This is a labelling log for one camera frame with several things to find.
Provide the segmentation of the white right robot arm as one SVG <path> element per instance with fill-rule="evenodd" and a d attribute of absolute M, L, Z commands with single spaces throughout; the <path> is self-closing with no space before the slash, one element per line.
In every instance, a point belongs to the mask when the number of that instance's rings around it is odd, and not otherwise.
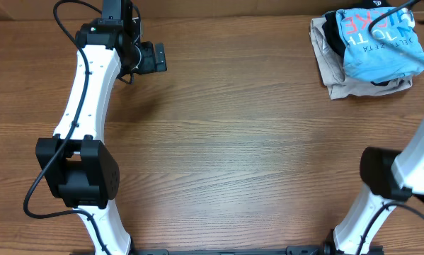
<path fill-rule="evenodd" d="M 367 147 L 360 177 L 360 193 L 332 231 L 324 254 L 371 254 L 372 239 L 397 207 L 424 219 L 424 118 L 404 150 Z"/>

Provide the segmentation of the light blue printed t-shirt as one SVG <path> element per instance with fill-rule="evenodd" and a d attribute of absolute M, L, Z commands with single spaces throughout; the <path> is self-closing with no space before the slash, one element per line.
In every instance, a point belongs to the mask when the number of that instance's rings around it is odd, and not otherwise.
<path fill-rule="evenodd" d="M 391 7 L 352 8 L 336 11 L 338 34 L 345 46 L 343 69 L 347 76 L 380 83 L 418 75 L 424 70 L 424 50 L 407 8 L 370 23 Z"/>

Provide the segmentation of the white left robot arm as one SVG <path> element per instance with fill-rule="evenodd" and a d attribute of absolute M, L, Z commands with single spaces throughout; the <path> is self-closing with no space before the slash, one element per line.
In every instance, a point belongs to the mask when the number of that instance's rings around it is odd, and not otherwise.
<path fill-rule="evenodd" d="M 142 41 L 141 15 L 131 1 L 104 1 L 98 12 L 99 18 L 68 34 L 77 48 L 73 86 L 52 137 L 36 144 L 42 171 L 24 198 L 23 210 L 35 219 L 78 215 L 95 254 L 136 254 L 115 202 L 120 172 L 105 147 L 105 119 L 114 83 L 126 75 L 165 72 L 166 56 L 163 44 Z M 65 211 L 39 215 L 29 210 L 42 179 L 63 200 Z"/>

